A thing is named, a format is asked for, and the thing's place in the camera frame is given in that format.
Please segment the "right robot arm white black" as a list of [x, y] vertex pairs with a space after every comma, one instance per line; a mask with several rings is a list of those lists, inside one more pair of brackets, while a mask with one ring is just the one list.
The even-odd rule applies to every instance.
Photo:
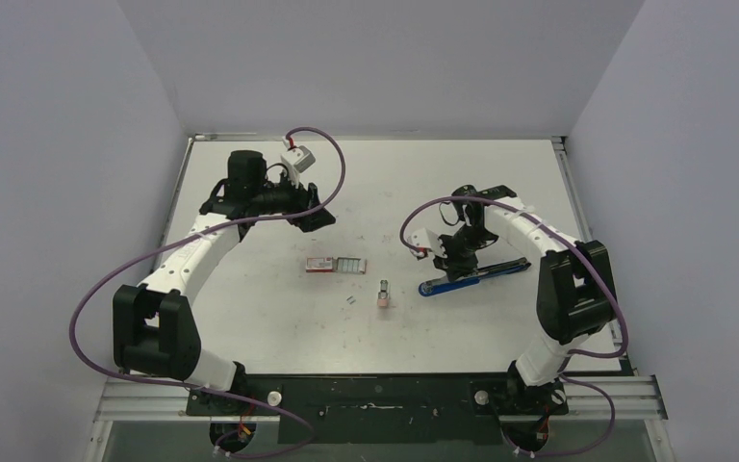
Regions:
[[438, 295], [484, 279], [536, 268], [536, 315], [540, 326], [527, 349], [511, 364], [505, 387], [508, 405], [532, 411], [544, 399], [543, 386], [557, 380], [573, 350], [615, 319], [607, 275], [606, 250], [595, 241], [579, 242], [542, 221], [505, 186], [455, 190], [450, 201], [457, 230], [437, 235], [422, 229], [411, 235], [416, 255], [431, 255], [444, 277], [424, 282], [423, 296]]

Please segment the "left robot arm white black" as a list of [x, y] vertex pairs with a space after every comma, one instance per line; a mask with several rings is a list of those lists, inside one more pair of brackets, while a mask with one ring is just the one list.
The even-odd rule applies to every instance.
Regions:
[[236, 378], [241, 364], [205, 349], [191, 308], [222, 258], [239, 244], [255, 218], [283, 216], [304, 233], [335, 223], [320, 205], [315, 184], [300, 176], [315, 156], [305, 146], [281, 157], [279, 179], [268, 179], [262, 153], [235, 150], [220, 179], [200, 206], [188, 235], [138, 285], [123, 285], [113, 297], [115, 363], [124, 370], [212, 389], [211, 401], [233, 415], [248, 402], [248, 388]]

